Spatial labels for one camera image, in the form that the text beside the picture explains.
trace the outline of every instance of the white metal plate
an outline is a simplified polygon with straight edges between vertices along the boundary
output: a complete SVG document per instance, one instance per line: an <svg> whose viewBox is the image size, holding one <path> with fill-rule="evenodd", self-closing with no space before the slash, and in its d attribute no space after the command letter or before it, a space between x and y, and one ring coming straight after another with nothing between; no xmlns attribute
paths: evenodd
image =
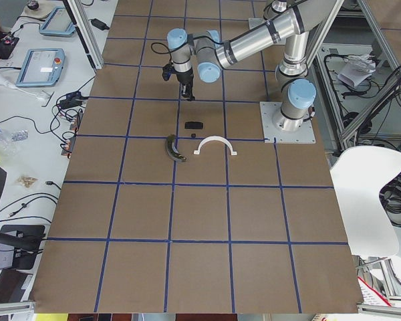
<svg viewBox="0 0 401 321"><path fill-rule="evenodd" d="M275 127L272 123L272 115L281 107L281 104L281 102L260 102L265 142L273 143L276 139L276 143L279 144L315 144L315 134L310 120L304 122L296 132L284 132Z"/></svg>
<svg viewBox="0 0 401 321"><path fill-rule="evenodd" d="M254 29L255 27L258 27L259 25L261 25L263 22L265 22L265 20L263 18L248 18L248 26L249 29ZM287 39L281 39L277 45L285 45L285 41Z"/></svg>

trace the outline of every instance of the tablet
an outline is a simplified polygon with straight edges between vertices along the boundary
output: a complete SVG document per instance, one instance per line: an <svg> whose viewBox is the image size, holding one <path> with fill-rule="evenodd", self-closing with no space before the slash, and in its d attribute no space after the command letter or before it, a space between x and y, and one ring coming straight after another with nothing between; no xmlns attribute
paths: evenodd
<svg viewBox="0 0 401 321"><path fill-rule="evenodd" d="M70 37L75 30L65 7L56 7L52 10L45 23L39 28L42 35L57 37Z"/></svg>
<svg viewBox="0 0 401 321"><path fill-rule="evenodd" d="M65 54L61 48L30 49L27 52L17 87L50 87L59 79Z"/></svg>

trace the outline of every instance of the light blue cap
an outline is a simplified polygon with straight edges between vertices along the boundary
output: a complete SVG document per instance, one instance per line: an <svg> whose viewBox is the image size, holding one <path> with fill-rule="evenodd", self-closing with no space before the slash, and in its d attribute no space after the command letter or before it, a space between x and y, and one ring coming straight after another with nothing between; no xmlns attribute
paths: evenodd
<svg viewBox="0 0 401 321"><path fill-rule="evenodd" d="M198 65L198 73L203 82L214 82L220 78L221 69L212 62L203 62Z"/></svg>
<svg viewBox="0 0 401 321"><path fill-rule="evenodd" d="M315 97L315 86L306 79L297 79L288 89L289 101L298 109L309 108Z"/></svg>
<svg viewBox="0 0 401 321"><path fill-rule="evenodd" d="M187 41L187 32L184 29L173 29L168 32L166 40L168 40L169 49L173 50Z"/></svg>
<svg viewBox="0 0 401 321"><path fill-rule="evenodd" d="M211 35L211 38L214 39L214 41L220 42L220 35L217 30L207 30L207 31Z"/></svg>

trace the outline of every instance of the chair backrest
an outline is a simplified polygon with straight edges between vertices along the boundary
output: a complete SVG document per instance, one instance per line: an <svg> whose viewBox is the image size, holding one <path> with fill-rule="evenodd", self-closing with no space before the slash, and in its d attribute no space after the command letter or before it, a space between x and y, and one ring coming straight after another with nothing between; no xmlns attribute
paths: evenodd
<svg viewBox="0 0 401 321"><path fill-rule="evenodd" d="M353 255L392 256L399 242L379 192L401 172L401 152L357 146L343 152L331 178Z"/></svg>
<svg viewBox="0 0 401 321"><path fill-rule="evenodd" d="M401 152L378 146L345 150L331 168L334 185L380 192L401 173Z"/></svg>

